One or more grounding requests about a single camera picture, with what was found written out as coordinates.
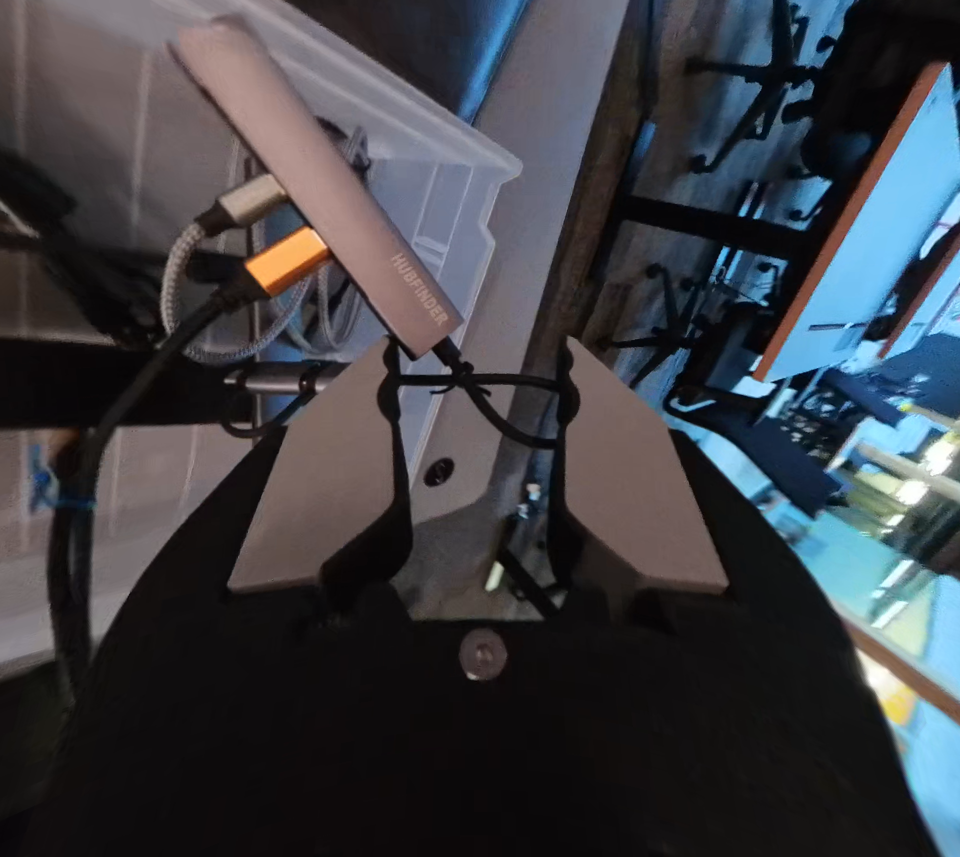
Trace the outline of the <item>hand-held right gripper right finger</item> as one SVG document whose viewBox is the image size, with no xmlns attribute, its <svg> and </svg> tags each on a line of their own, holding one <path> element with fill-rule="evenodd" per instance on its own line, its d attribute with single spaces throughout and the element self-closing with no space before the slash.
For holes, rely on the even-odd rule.
<svg viewBox="0 0 960 857">
<path fill-rule="evenodd" d="M 558 376 L 556 501 L 571 575 L 630 592 L 722 594 L 729 578 L 666 423 L 574 337 Z"/>
</svg>

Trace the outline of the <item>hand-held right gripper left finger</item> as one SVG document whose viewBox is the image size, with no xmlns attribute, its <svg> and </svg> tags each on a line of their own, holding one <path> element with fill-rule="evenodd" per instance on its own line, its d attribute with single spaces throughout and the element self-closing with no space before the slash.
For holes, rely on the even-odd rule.
<svg viewBox="0 0 960 857">
<path fill-rule="evenodd" d="M 352 591 L 399 571 L 412 544 L 401 375 L 382 337 L 286 425 L 230 591 Z"/>
</svg>

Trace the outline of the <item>grey usb hub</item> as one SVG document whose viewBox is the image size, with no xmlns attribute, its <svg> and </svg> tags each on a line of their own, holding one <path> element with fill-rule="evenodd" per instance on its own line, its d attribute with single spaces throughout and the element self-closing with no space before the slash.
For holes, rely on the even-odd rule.
<svg viewBox="0 0 960 857">
<path fill-rule="evenodd" d="M 306 225 L 246 261 L 246 290 L 275 297 L 334 258 L 410 359 L 450 342 L 461 314 L 246 24 L 188 26 L 174 49 Z"/>
</svg>

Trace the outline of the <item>black office chair base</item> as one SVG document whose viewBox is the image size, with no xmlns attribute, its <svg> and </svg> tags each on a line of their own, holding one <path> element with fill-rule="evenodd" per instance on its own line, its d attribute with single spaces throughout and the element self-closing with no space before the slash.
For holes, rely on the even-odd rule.
<svg viewBox="0 0 960 857">
<path fill-rule="evenodd" d="M 761 300 L 751 299 L 730 285 L 724 275 L 678 277 L 663 263 L 648 263 L 644 268 L 648 280 L 656 281 L 663 297 L 663 321 L 651 327 L 646 335 L 613 337 L 605 335 L 595 341 L 597 349 L 647 349 L 654 352 L 649 360 L 655 368 L 682 350 L 693 349 L 700 336 L 713 324 L 708 311 L 726 311 L 742 304 L 750 313 L 768 310 Z"/>
</svg>

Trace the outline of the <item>white desk with orange edge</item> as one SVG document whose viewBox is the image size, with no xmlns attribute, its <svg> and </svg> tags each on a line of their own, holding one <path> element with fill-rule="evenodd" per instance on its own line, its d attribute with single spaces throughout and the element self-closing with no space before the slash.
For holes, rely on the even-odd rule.
<svg viewBox="0 0 960 857">
<path fill-rule="evenodd" d="M 751 377 L 779 382 L 854 355 L 958 180 L 952 67 L 935 62 L 919 74 Z"/>
</svg>

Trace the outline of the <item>clear plastic storage bin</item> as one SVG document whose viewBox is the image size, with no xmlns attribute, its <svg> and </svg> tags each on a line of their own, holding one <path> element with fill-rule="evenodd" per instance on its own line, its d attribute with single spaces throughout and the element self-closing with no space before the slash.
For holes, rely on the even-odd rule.
<svg viewBox="0 0 960 857">
<path fill-rule="evenodd" d="M 348 367 L 382 338 L 399 359 L 403 448 L 419 453 L 451 387 L 435 351 L 410 359 L 341 264 L 325 258 L 276 296 L 247 291 L 246 262 L 306 228 L 254 153 L 200 89 L 175 50 L 178 32 L 231 18 L 265 45 L 343 156 L 462 317 L 440 347 L 457 354 L 493 251 L 487 222 L 499 191 L 521 172 L 496 143 L 379 68 L 283 0 L 2 0 L 2 219 L 26 227 L 51 286 L 66 291 L 101 342 L 50 330 L 2 335 L 2 429 L 66 431 L 47 457 L 37 501 L 48 508 L 46 589 L 56 660 L 71 690 L 92 679 L 145 590 L 172 559 L 174 539 L 199 551 L 224 537 L 214 599 L 261 591 L 227 584 L 285 427 L 316 395 L 294 396 L 254 426 L 226 431 L 246 453 L 191 512 L 174 497 L 144 497 L 131 546 L 98 560 L 100 527 L 120 533 L 102 467 L 117 431 L 215 421 L 239 390 L 224 343 L 249 318 L 292 300 L 253 356 L 300 311 L 308 280 L 335 269 L 361 303 L 359 335 L 334 351 Z"/>
</svg>

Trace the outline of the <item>black office chair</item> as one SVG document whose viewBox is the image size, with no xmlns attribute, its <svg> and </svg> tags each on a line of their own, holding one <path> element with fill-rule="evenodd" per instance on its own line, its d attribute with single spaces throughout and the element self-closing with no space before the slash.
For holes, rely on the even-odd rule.
<svg viewBox="0 0 960 857">
<path fill-rule="evenodd" d="M 958 69 L 958 54 L 959 0 L 856 0 L 802 112 L 802 166 L 845 179 L 878 149 L 921 72 Z"/>
<path fill-rule="evenodd" d="M 797 4 L 791 0 L 772 0 L 771 55 L 766 64 L 716 61 L 699 56 L 685 61 L 683 73 L 687 77 L 715 74 L 758 87 L 747 110 L 714 156 L 708 159 L 700 154 L 689 159 L 690 174 L 713 174 L 737 145 L 745 141 L 762 142 L 769 137 L 788 92 L 811 82 L 817 75 L 815 69 L 803 66 L 799 61 L 809 25 L 809 18 L 801 13 Z"/>
</svg>

